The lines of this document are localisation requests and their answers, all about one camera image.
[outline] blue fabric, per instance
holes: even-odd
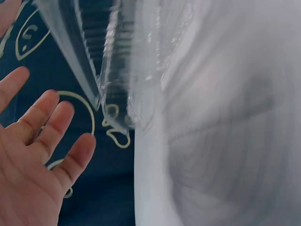
[[[48,29],[32,2],[23,2],[21,13],[10,35],[0,49],[0,78],[19,66],[26,66],[31,76],[9,107],[0,114],[0,122],[7,126],[16,121],[47,89],[75,92],[86,99]],[[86,107],[71,97],[75,107],[74,119],[65,137],[49,162],[63,158],[75,140],[84,132],[91,132],[91,118]],[[60,226],[133,226],[134,215],[134,132],[128,148],[119,148],[106,135],[110,127],[102,126],[101,111],[95,114],[97,147],[87,170],[73,186],[73,196],[65,199],[60,214]],[[120,144],[127,138],[114,134]]]

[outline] plastic packaging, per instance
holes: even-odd
[[[124,134],[146,126],[156,105],[140,100],[167,68],[186,5],[168,13],[167,1],[34,1],[92,106]]]

